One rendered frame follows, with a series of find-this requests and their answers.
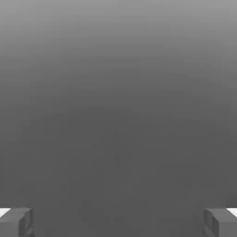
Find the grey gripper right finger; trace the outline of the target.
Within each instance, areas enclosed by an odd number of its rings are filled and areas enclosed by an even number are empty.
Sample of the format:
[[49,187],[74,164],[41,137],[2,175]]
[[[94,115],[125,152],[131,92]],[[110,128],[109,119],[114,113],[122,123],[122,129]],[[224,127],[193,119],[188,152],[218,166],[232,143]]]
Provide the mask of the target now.
[[237,208],[205,208],[203,237],[237,237]]

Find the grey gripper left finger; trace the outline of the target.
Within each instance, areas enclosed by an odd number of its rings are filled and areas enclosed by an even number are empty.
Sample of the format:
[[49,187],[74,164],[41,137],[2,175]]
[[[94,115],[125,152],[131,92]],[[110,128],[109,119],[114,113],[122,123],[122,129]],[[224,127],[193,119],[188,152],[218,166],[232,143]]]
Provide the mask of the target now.
[[0,237],[35,237],[34,210],[0,207]]

